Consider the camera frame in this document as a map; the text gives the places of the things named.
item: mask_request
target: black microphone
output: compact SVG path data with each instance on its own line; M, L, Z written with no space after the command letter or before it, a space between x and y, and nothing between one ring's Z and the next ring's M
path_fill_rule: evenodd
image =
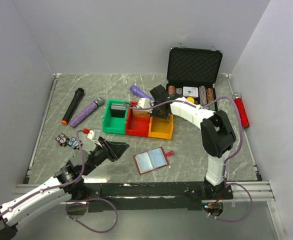
M74 97L70 103L70 105L68 106L64 117L62 118L61 123L64 125L68 125L70 119L72 118L72 115L75 113L79 103L81 102L81 99L83 98L83 96L85 95L85 91L83 88L78 88L75 91Z

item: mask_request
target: microphone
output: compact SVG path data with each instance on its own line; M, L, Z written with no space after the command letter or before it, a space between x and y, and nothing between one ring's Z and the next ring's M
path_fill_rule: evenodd
M75 113L77 107L79 106L79 103L81 102L82 97L84 96L85 91L83 88L78 88L75 91L74 97L70 103L70 105L68 106L64 117L62 118L61 123L64 125L68 125L70 119L72 118L73 114Z
M152 101L154 101L154 99L152 97L150 97L149 95L145 94L138 86L136 85L132 85L130 87L130 91L131 93L133 93L134 95L137 95L140 98L146 98L146 99L150 99Z
M75 128L79 125L84 119L87 118L91 113L93 113L99 106L105 103L103 97L97 97L93 102L91 102L82 112L80 112L74 119L72 119L69 125L72 128Z

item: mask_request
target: gray marble table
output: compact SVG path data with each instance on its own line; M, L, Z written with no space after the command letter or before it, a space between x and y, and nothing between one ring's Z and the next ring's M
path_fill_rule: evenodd
M45 118L44 127L34 158L30 184L42 184L62 166L76 152L71 147L60 146L55 137L60 133L68 137L75 136L76 130L83 128L98 128L102 130L102 118L105 105L92 113L77 128L61 124L61 120L74 96L77 88L85 90L85 96L78 106L74 116L80 113L96 97L106 99L137 101L138 97L130 92L131 85L139 86L144 92L159 85L166 85L165 74L62 74L57 79L51 103ZM216 95L231 96L227 79L219 75L215 84ZM237 137L233 151L239 144L239 128L236 112L228 100L221 100L218 108L224 110L231 121ZM200 130L180 117L174 118L172 140L108 134L101 132L101 136L110 141L126 142L129 149L117 162L104 161L96 170L85 176L86 182L184 182L202 181L208 168L208 154L205 152ZM94 149L92 141L82 136L83 149ZM133 155L162 146L166 152L173 150L174 155L169 158L170 165L139 175L134 163ZM256 181L257 177L250 155L248 143L243 142L239 154L231 159L227 165L228 181Z

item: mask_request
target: purple cable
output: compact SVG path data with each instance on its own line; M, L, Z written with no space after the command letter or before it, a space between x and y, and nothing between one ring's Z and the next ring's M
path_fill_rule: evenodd
M243 216L243 217L241 217L239 219L225 219L225 218L215 217L215 216L212 216L212 215L209 215L209 216L211 218L213 218L213 219L216 219L216 220L220 220L220 221L224 221L224 222L236 223L236 222L240 222L242 220L247 219L248 216L251 214L252 209L253 209L253 200L252 200L252 197L251 197L249 191L244 186L242 186L241 184L238 184L238 183L235 183L235 182L227 183L227 179L226 179L227 162L240 152L240 149L241 149L242 143L243 143L243 129L242 129L242 125L241 125L241 118L240 118L239 110L238 110L238 107L237 107L235 101L229 96L221 96L221 97L217 98L216 100L210 102L209 104L202 106L202 108L205 109L207 107L210 107L211 105L213 105L214 103L216 103L217 101L220 101L222 99L229 100L234 106L236 116L237 116L237 122L238 122L238 127L239 127L239 137L240 137L239 144L238 144L238 147L237 147L236 151L233 154L231 154L230 156L228 156L224 160L224 167L223 167L223 172L222 172L224 187L227 188L227 187L229 187L231 185L237 185L237 186L243 188L244 191L247 193L248 197L250 198L250 209L249 209L249 211L247 212L247 214L245 216ZM188 102L188 101L182 101L182 100L169 100L169 101L161 102L158 105L151 106L151 107L146 107L146 108L131 107L131 106L126 105L126 103L124 103L124 105L129 109L134 109L134 110L140 111L140 110L155 109L157 107L160 107L162 105L169 104L169 103L183 103L183 104L187 104L187 105L189 105L191 107L194 107L194 108L196 107L193 103Z
M81 133L81 132L83 132L83 130L78 130L78 131L76 131L76 140L77 140L78 143L80 142L79 133ZM26 196L26 197L25 197L24 199L22 199L21 201L18 201L16 204L14 204L13 206L11 206L10 209L11 209L11 210L12 210L12 209L15 209L15 208L16 208L17 206L19 206L20 204L24 203L25 201L29 200L30 198L34 197L35 195L40 194L41 192L43 193L43 192L46 192L46 191L48 191L48 190L56 189L56 188L64 188L64 187L66 187L66 186L69 186L69 185L71 185L71 184L76 183L76 182L82 177L82 175L83 175L83 173L84 173L84 171L85 171L85 161L86 161L86 160L85 160L86 158L85 158L85 156L84 156L84 153L83 153L83 150L82 150L82 146L81 146L81 144L79 144L78 146L79 146L79 151L80 151L81 158L82 158L82 168L81 168L81 172L80 172L80 174L77 176L76 179L74 179L73 181L70 181L70 182L64 183L64 184L59 184L59 185L56 185L56 186L50 186L50 187L44 188L44 189L42 189L42 191L40 190L40 191L34 192L34 193L30 194L29 196ZM110 202L107 201L107 200L105 200L105 202L109 203L109 204L111 205L111 207L112 207L113 209L115 209L115 206L112 205L112 203L110 203ZM8 208L7 210L1 212L1 213L0 213L0 217L2 217L3 215L7 214L8 212L9 212L9 208ZM116 224L116 223L118 222L118 212L117 212L116 210L115 210L115 214L116 214L116 221L115 221L115 224Z
M74 206L74 205L84 205L84 206L86 206L86 204L84 204L84 203L82 203L82 202L91 202L91 201L103 201L103 202L108 203L108 204L113 208L113 210L114 210L114 212L115 212L115 222L114 222L114 224L112 225L112 227L110 227L109 229L104 230L104 231L95 230L95 229L93 229L93 228L91 228L91 227L85 225L83 222L77 220L76 218L74 218L74 217L72 217L72 216L70 216L70 215L68 214L68 209L69 209L71 206ZM118 217L119 217L119 216L118 216L118 211L117 211L116 207L115 207L110 201L108 201L108 200L106 200L106 199L103 199L103 198L91 198L91 199L87 199L87 200L71 200L71 201L69 201L69 202L73 202L73 204L70 204L69 206L67 206L67 207L65 208L65 212L66 212L66 215L68 216L68 218L70 218L71 220L77 222L77 223L80 224L81 226L85 227L86 229L88 229L88 230L90 230L90 231L92 231L92 232L94 232L94 233L104 234L104 233L110 232L110 231L111 231L112 229L114 229L114 227L117 225Z

